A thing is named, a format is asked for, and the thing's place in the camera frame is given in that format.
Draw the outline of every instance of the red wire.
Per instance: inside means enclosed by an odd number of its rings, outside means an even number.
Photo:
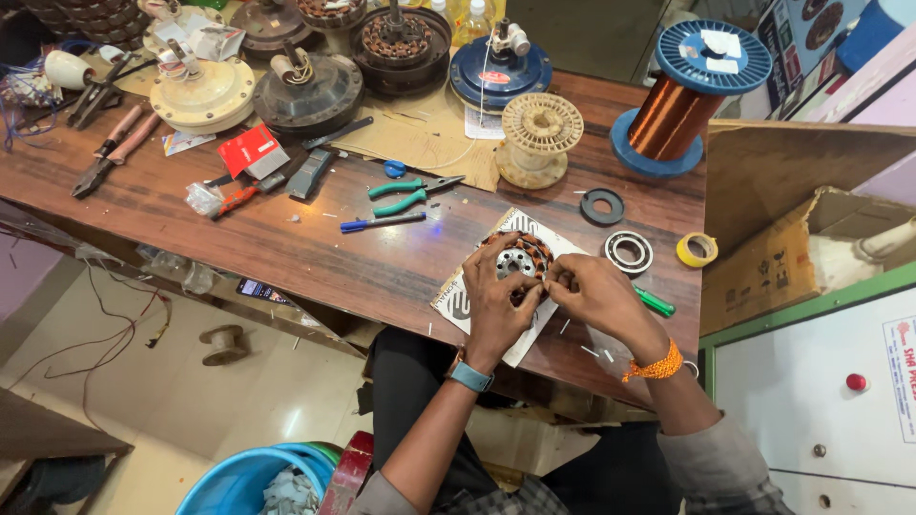
[[[90,280],[92,280],[92,272],[91,272],[91,271],[90,271]],[[152,293],[152,295],[151,295],[150,298],[149,298],[149,302],[147,302],[146,307],[143,308],[143,311],[140,312],[140,316],[137,317],[138,319],[139,319],[139,318],[142,318],[143,315],[147,313],[147,310],[149,309],[149,306],[151,306],[151,305],[153,304],[153,301],[154,301],[156,298],[159,298],[159,300],[162,301],[163,304],[167,304],[168,302],[170,302],[170,299],[169,299],[168,297],[166,297],[165,295],[162,295],[162,294],[159,293],[159,288],[156,288],[155,291],[143,290],[143,289],[140,289],[140,288],[136,288],[136,287],[134,287],[134,286],[131,286],[131,285],[129,285],[129,284],[125,284],[123,281],[118,281],[118,282],[121,282],[121,284],[124,284],[125,286],[127,286],[127,288],[130,288],[131,290],[143,291],[143,292],[145,292],[145,293]],[[94,285],[93,285],[93,291],[95,291],[96,296],[98,296],[98,291],[95,290]],[[57,352],[54,352],[54,353],[52,353],[52,354],[49,354],[49,355],[47,355],[47,356],[42,357],[40,360],[38,360],[37,362],[35,362],[34,365],[32,365],[31,367],[29,367],[28,370],[26,370],[26,372],[25,372],[22,376],[20,376],[19,379],[16,380],[16,382],[14,382],[12,385],[10,385],[10,387],[8,388],[8,390],[12,390],[13,387],[14,387],[15,385],[19,384],[19,382],[20,382],[22,379],[26,378],[26,376],[27,376],[33,369],[35,369],[35,367],[37,367],[40,363],[44,362],[45,360],[47,360],[47,359],[49,359],[49,358],[51,358],[51,357],[53,357],[53,356],[56,356],[56,355],[58,355],[58,354],[60,354],[60,353],[62,353],[62,352],[68,351],[68,350],[70,350],[70,349],[74,349],[74,348],[76,348],[76,347],[82,347],[83,345],[100,344],[101,342],[107,342],[108,340],[111,340],[111,339],[115,338],[116,336],[118,336],[118,335],[120,334],[121,337],[118,338],[117,342],[115,342],[114,345],[112,345],[107,351],[105,351],[105,353],[102,354],[102,357],[100,357],[99,360],[98,360],[97,362],[95,362],[95,365],[93,365],[92,367],[85,368],[85,369],[82,369],[82,370],[74,370],[74,371],[72,371],[72,372],[65,372],[65,373],[63,373],[63,374],[57,374],[57,375],[50,376],[50,377],[47,375],[48,372],[45,372],[45,378],[59,378],[59,377],[63,377],[63,376],[69,376],[69,375],[71,375],[71,374],[79,374],[79,373],[81,373],[81,372],[87,372],[86,377],[85,377],[85,379],[84,379],[83,382],[82,382],[82,414],[85,415],[86,419],[87,419],[89,422],[91,422],[92,425],[95,426],[96,429],[98,429],[98,430],[101,431],[102,433],[106,433],[106,431],[105,431],[104,429],[102,429],[101,427],[99,427],[99,424],[95,423],[95,421],[93,420],[93,418],[89,415],[89,411],[88,411],[88,409],[86,408],[86,400],[87,400],[87,398],[89,397],[89,395],[88,395],[88,394],[89,394],[89,390],[88,390],[88,388],[89,388],[89,376],[92,374],[92,372],[93,372],[96,368],[99,368],[99,367],[102,367],[102,366],[104,366],[104,365],[107,365],[108,363],[111,363],[116,357],[118,357],[122,352],[124,352],[124,350],[127,348],[127,346],[130,345],[130,343],[134,340],[134,335],[136,334],[136,320],[132,320],[132,319],[127,318],[127,317],[122,316],[122,315],[116,315],[116,316],[121,316],[122,318],[127,319],[127,320],[129,321],[128,326],[125,327],[124,329],[118,331],[117,333],[112,334],[111,336],[108,336],[107,338],[105,338],[105,339],[103,339],[103,340],[95,340],[95,341],[93,341],[93,342],[85,342],[85,343],[82,343],[82,344],[70,345],[70,346],[68,346],[68,347],[62,348],[61,350],[59,350],[59,351],[57,351]],[[111,354],[111,352],[112,352],[113,350],[115,350],[119,345],[121,345],[121,342],[123,342],[124,339],[125,339],[125,337],[127,337],[128,331],[130,332],[130,338],[128,338],[127,343],[126,343],[123,347],[121,347],[121,349],[120,349],[119,351],[117,351],[117,352],[114,354],[114,356],[111,357],[111,359],[109,359],[108,361],[104,361],[106,356],[108,356],[109,354]]]

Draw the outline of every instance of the green screwdriver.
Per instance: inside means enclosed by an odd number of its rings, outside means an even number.
[[[675,308],[668,302],[663,301],[662,299],[656,297],[648,291],[641,289],[635,284],[633,285],[633,290],[636,290],[636,293],[639,294],[639,298],[642,299],[642,303],[646,304],[653,310],[665,315],[666,317],[672,316],[674,314]]]

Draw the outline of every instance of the red button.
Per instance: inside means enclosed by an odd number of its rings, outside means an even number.
[[[846,385],[854,391],[865,391],[868,388],[868,380],[859,374],[849,374],[846,376]]]

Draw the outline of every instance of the wooden workbench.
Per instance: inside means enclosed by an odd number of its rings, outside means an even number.
[[[16,142],[12,154],[0,155],[0,196],[414,333],[427,334],[432,323],[431,337],[454,345],[464,334],[430,301],[509,207],[596,255],[611,232],[629,229],[645,236],[655,250],[653,265],[635,283],[677,307],[662,323],[685,358],[695,361],[701,272],[683,265],[674,248],[683,235],[703,230],[704,164],[669,181],[637,175],[617,161],[607,135],[618,116],[642,104],[648,89],[561,71],[554,73],[552,84],[585,118],[585,135],[570,152],[565,177],[538,192],[505,181],[495,194],[460,185],[432,197],[425,207],[414,207],[427,212],[423,223],[342,235],[339,223],[371,216],[366,186],[387,181],[378,163],[356,156],[335,159],[309,202],[277,192],[211,222],[184,202],[185,187],[224,174],[216,153],[222,140],[166,158],[160,137],[172,130],[164,123],[97,192],[83,201],[71,198],[73,183],[124,108],[104,113],[82,132],[66,128],[60,119],[49,133],[60,143],[47,148]],[[614,189],[626,202],[626,218],[613,227],[590,225],[579,213],[581,195],[575,192],[597,186]],[[286,222],[293,214],[301,223]],[[576,321],[560,334],[568,318],[560,308],[519,367],[599,395],[648,402],[641,379],[626,389],[618,380],[624,364],[612,366],[580,348],[590,338],[609,337]]]

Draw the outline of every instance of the copper winding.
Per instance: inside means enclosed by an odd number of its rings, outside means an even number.
[[[363,46],[371,60],[390,66],[409,66],[423,59],[430,49],[432,29],[421,18],[404,15],[404,34],[398,41],[386,41],[387,23],[379,16],[363,27]]]
[[[299,11],[316,27],[343,27],[356,21],[365,12],[363,0],[347,0],[346,5],[328,8],[327,0],[297,0]]]
[[[505,231],[496,231],[492,235],[488,236],[487,239],[480,242],[480,246],[485,247],[490,245],[505,234]],[[551,264],[553,264],[553,253],[551,252],[551,249],[547,247],[547,244],[540,241],[540,238],[534,235],[527,233],[522,234],[522,236],[520,236],[518,240],[515,241],[515,243],[505,247],[505,249],[509,248],[520,249],[521,251],[525,252],[525,254],[531,256],[531,261],[534,263],[535,268],[535,279],[544,279],[544,272],[546,272],[547,269],[551,267]],[[542,291],[540,294],[540,300],[544,301],[547,299],[548,295],[549,294],[546,290]],[[518,307],[524,299],[524,290],[513,291],[509,296],[509,300],[516,307]]]
[[[679,159],[724,100],[723,96],[687,89],[662,74],[630,124],[629,143],[649,159]]]

